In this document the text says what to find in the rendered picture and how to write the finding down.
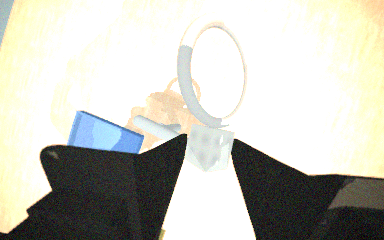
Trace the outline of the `white hoop with small grey tab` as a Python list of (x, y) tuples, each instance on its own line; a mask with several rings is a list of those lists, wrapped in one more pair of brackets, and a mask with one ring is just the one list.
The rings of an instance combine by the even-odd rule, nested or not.
[[(224, 30), (234, 41), (244, 66), (244, 86), (240, 101), (228, 116), (216, 118), (200, 105), (191, 79), (191, 58), (199, 36), (209, 28)], [(206, 126), (193, 124), (185, 160), (204, 173), (228, 170), (235, 132), (218, 128), (236, 122), (244, 113), (253, 88), (252, 58), (248, 43), (239, 27), (227, 16), (212, 12), (199, 16), (185, 30), (177, 55), (177, 77), (183, 100), (193, 116)]]

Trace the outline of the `blue tray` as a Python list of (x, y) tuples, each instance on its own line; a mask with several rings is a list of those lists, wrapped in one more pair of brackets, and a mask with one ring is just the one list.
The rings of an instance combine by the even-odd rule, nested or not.
[(66, 145), (139, 154), (144, 135), (77, 110)]

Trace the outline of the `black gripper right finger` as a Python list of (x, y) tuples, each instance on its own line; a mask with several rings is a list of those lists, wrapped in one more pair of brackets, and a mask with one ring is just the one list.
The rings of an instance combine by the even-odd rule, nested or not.
[(305, 174), (234, 138), (231, 157), (256, 240), (321, 240), (345, 207), (384, 209), (384, 178)]

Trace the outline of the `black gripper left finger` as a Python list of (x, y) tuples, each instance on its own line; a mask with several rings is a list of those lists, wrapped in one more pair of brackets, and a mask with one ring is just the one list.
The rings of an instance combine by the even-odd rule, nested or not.
[(140, 154), (53, 144), (40, 151), (39, 160), (52, 190), (57, 186), (122, 197), (133, 240), (159, 240), (187, 136), (182, 133)]

